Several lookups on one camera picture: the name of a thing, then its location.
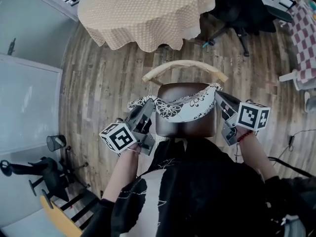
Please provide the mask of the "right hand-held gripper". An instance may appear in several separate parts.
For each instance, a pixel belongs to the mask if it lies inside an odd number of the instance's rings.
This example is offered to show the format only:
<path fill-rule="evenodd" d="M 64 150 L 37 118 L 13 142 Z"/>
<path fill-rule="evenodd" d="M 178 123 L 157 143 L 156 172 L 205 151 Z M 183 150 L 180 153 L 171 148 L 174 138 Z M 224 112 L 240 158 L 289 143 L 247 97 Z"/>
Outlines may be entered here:
<path fill-rule="evenodd" d="M 222 136 L 229 146 L 237 143 L 237 126 L 254 132 L 266 128 L 271 108 L 254 102 L 242 102 L 221 91 L 215 91 L 214 100 L 222 111 Z"/>

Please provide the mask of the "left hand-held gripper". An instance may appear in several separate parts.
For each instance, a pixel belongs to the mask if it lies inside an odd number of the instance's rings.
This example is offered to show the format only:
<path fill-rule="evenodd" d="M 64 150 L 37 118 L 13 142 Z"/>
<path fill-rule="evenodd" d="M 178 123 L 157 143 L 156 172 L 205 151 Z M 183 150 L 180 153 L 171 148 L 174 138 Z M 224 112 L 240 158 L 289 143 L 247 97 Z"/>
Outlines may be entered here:
<path fill-rule="evenodd" d="M 99 136 L 108 148 L 117 154 L 136 143 L 142 148 L 142 152 L 149 156 L 155 145 L 155 140 L 149 132 L 152 125 L 151 115 L 155 111 L 155 102 L 149 99 L 144 106 L 133 108 L 126 119 L 118 118 L 108 125 Z"/>

